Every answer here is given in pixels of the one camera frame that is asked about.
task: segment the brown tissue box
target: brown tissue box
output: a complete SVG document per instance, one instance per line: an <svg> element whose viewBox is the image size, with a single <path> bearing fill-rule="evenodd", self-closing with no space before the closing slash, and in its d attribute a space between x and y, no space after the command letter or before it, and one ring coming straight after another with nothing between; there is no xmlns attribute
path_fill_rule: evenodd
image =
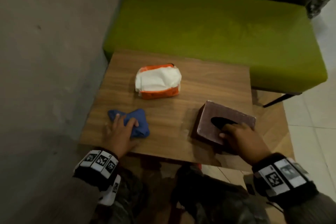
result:
<svg viewBox="0 0 336 224"><path fill-rule="evenodd" d="M200 108L191 137L213 144L217 146L218 149L231 154L235 154L235 152L219 137L221 130L211 122L211 118L213 117L223 117L238 124L246 123L252 129L254 129L256 121L253 116L209 100Z"/></svg>

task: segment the orange tissue package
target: orange tissue package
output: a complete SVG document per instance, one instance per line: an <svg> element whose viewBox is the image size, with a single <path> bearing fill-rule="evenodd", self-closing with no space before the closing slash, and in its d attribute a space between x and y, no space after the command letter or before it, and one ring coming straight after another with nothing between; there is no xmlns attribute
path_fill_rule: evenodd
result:
<svg viewBox="0 0 336 224"><path fill-rule="evenodd" d="M180 93L181 73L174 64L145 66L135 77L135 90L142 99L173 97Z"/></svg>

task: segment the tissue box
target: tissue box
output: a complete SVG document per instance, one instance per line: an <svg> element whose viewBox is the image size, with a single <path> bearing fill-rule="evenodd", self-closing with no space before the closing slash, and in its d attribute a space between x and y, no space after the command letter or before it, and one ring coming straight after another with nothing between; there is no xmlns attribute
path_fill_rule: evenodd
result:
<svg viewBox="0 0 336 224"><path fill-rule="evenodd" d="M219 137L221 130L216 127L211 119L213 117L222 117L233 121L234 123L246 123L252 129L255 127L256 118L229 107L207 101L199 110L191 136L195 139L205 141L219 149L231 154L235 152L225 141Z"/></svg>
<svg viewBox="0 0 336 224"><path fill-rule="evenodd" d="M135 90L142 99L173 97L180 92L182 76L174 64L146 66L139 69Z"/></svg>

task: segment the black wristband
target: black wristband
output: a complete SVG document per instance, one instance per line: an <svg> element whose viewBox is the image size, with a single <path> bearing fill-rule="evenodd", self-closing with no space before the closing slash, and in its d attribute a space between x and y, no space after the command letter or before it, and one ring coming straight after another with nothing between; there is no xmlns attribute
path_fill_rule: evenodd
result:
<svg viewBox="0 0 336 224"><path fill-rule="evenodd" d="M271 154L259 161L252 167L252 171L257 192L283 209L300 205L319 193L313 181L303 173L304 170L293 165L280 153Z"/></svg>
<svg viewBox="0 0 336 224"><path fill-rule="evenodd" d="M73 177L106 191L117 175L118 156L103 148L90 151L75 167Z"/></svg>

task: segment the person's left hand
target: person's left hand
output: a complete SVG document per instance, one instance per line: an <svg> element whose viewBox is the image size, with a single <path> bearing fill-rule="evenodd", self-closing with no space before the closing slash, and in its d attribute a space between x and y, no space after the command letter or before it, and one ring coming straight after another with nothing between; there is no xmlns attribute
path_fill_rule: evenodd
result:
<svg viewBox="0 0 336 224"><path fill-rule="evenodd" d="M138 121L131 118L124 126L125 117L117 114L112 125L106 125L106 134L102 143L103 148L112 151L119 159L139 143L139 140L130 140L133 126L139 126Z"/></svg>

